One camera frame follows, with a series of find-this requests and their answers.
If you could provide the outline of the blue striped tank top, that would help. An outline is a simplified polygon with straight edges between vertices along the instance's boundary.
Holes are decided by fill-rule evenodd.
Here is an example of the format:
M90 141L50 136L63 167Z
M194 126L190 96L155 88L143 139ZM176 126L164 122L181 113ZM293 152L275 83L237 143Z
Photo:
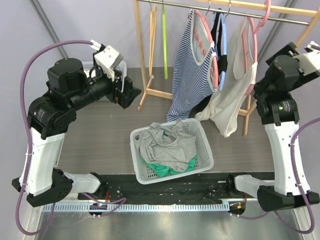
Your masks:
M182 39L175 58L172 75L172 104L166 114L166 121L173 122L179 119L187 119L193 110L190 100L190 88L192 86L192 63L190 60L189 34L191 29L190 13Z

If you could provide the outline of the yellow hanger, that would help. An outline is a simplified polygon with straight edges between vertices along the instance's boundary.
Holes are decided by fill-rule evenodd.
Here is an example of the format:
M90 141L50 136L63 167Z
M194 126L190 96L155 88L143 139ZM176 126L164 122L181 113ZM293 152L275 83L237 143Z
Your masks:
M149 19L149 77L153 78L153 60L155 52L155 41L156 41L156 27L157 27L157 6L150 7L150 19Z

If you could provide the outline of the lime green hanger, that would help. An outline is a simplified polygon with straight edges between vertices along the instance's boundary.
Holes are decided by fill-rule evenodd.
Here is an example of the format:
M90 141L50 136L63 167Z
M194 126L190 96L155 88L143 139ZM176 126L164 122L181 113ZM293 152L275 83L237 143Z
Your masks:
M162 6L162 43L163 43L163 70L164 78L168 79L168 57L167 57L167 28L166 28L166 12L164 1L161 1Z

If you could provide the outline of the pink wavy hanger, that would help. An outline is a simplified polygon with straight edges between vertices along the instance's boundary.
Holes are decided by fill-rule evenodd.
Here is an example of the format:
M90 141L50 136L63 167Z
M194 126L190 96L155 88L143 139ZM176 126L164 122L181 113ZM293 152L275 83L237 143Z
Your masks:
M195 62L200 65L208 60L208 77L212 82L213 91L219 85L218 57L215 42L207 24L206 18L199 10L194 9L191 21L191 49Z

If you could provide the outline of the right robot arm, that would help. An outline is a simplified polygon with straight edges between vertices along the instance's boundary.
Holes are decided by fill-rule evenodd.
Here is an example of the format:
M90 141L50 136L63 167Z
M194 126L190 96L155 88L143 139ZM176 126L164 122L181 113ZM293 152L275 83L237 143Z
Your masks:
M263 211L319 204L320 196L311 191L305 177L299 140L299 110L291 91L320 76L320 46L311 41L305 53L287 44L266 63L264 77L254 85L256 109L267 133L274 165L274 183L249 174L238 175L226 184L233 198L246 193L258 200Z

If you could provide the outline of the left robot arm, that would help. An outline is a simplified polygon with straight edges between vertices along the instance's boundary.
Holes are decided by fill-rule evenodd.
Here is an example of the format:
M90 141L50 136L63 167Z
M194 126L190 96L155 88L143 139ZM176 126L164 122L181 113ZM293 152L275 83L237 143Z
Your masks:
M31 160L25 163L28 176L15 178L12 186L25 192L33 207L59 202L70 194L88 194L100 200L108 190L100 175L71 174L56 167L65 135L78 110L104 97L126 109L141 90L129 77L114 81L101 73L90 79L76 58L57 61L47 75L47 92L30 104L27 114L32 138Z

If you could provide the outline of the light blue hanger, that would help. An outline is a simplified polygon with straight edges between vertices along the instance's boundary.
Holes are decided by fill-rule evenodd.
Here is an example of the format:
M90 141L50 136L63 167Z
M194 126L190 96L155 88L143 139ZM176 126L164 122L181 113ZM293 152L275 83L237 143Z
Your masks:
M213 27L210 33L215 43L215 52L217 54L217 66L219 75L218 87L219 90L222 90L224 88L226 71L228 68L226 17L222 12L216 12L214 14Z

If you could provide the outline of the black tank top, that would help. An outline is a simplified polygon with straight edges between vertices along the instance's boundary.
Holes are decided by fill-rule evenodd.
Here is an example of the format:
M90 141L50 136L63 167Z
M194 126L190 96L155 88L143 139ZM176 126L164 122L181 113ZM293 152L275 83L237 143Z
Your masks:
M192 110L200 112L210 97L224 87L227 71L227 37L225 17L216 13L209 29L205 17L194 9L190 13L189 48L192 85L189 89Z

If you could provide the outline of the white tank top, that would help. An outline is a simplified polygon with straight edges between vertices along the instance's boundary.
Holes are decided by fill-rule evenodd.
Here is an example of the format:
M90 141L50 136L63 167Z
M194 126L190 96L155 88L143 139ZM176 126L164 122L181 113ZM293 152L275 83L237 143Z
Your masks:
M213 121L219 133L226 138L237 130L238 113L251 82L254 50L247 18L239 23L227 44L228 66L224 87L214 92L204 110L195 115L199 121Z

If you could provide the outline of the pink hanger right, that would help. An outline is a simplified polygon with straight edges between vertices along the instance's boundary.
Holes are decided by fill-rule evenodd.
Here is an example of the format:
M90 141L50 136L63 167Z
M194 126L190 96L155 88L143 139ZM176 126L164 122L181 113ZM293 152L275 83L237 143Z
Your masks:
M258 40L257 40L257 33L260 28L262 28L270 15L271 12L271 0L266 0L264 2L264 5L266 7L265 15L264 17L258 22L257 26L255 26L254 21L251 17L247 17L247 21L251 28L252 33L252 46L253 46L253 64L252 64L252 72L251 72L251 79L250 79L250 85L246 92L244 93L245 96L249 96L251 92L253 91L254 84L256 83L256 75L257 75L257 68L258 68Z

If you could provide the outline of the wooden clothes rack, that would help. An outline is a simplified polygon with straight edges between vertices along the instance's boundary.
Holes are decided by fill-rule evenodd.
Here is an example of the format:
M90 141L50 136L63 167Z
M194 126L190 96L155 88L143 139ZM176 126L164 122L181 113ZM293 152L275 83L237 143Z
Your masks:
M306 37L310 34L312 29L316 26L318 21L320 20L320 7L317 10L308 10L308 9L300 9L300 8L294 8L291 7L291 5L295 5L297 0L287 0L285 6L276 6L271 4L271 0L266 0L264 4L259 3L251 3L251 2L245 2L245 1L237 1L237 0L208 0L209 7L199 7L194 5L185 5L180 3L174 3L174 2L164 2L163 0L133 0L133 10L134 10L134 17L135 17L135 26L136 26L136 35L137 35L137 42L138 42L138 49L139 49L139 58L140 58L140 68L141 68L141 76L142 76L142 84L143 84L143 95L141 97L140 103L137 107L138 111L141 111L143 104L146 100L146 97L148 95L159 97L163 99L172 99L172 94L165 91L160 91L156 89L151 88L151 84L153 81L153 75L150 74L149 80L147 82L147 74L146 74L146 65L145 65L145 54L144 54L144 47L143 47L143 33L142 33L142 27L141 27L141 17L140 17L140 7L139 2L145 2L145 3L154 3L159 5L167 5L172 7L179 7L179 8L186 8L186 9L196 9L196 10L206 10L207 12L216 12L216 13L224 13L225 16L233 15L233 16L240 16L240 17L247 17L247 20L249 21L250 27L251 27L251 33L252 33L252 43L253 43L253 50L254 50L254 60L258 61L258 40L257 40L257 33L260 28L262 28L267 21L274 21L276 22L272 28L272 30L276 29L276 25L279 23L280 25L283 23L290 23L290 24L296 24L296 25L304 25L305 28L301 32L299 38L296 41L296 47L300 47L301 44L304 42ZM211 4L216 5L223 5L223 6L229 6L228 11L221 10L221 9L213 9L211 8ZM249 13L242 13L242 12L231 12L231 7L237 7L237 8L243 8L243 9L251 9L251 10L259 10L259 11L265 11L265 15L254 15ZM153 55L154 55L154 42L156 39L155 30L157 26L157 7L155 5L155 11L153 11L153 7L151 6L150 9L150 54L149 57L151 57L149 61L149 70L152 72L153 67ZM163 21L163 44L164 44L164 77L165 79L168 78L168 66L167 66L167 52L166 52L166 16L165 16L165 10L164 7L162 7L162 15L164 16L162 20ZM305 17L311 17L310 22L304 22L304 21L297 21L297 20L290 20L286 18L280 18L280 17L270 17L270 12L272 13L279 13L279 16L286 16L286 15L297 15L297 16L305 16ZM255 25L254 20L259 19L259 22L257 25ZM252 102L252 97L249 96L249 93L246 95L246 108L245 109L239 109L238 115L244 117L244 127L243 127L243 136L248 135L248 129L249 129L249 120L250 115L252 112L256 109L257 104L256 102Z

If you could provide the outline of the white plastic basket centre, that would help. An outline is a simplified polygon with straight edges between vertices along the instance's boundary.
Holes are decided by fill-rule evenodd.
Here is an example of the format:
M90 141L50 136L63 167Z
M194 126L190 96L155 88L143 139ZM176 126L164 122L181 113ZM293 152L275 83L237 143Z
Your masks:
M204 128L194 118L154 122L133 130L130 148L136 179L143 185L198 174L214 166Z

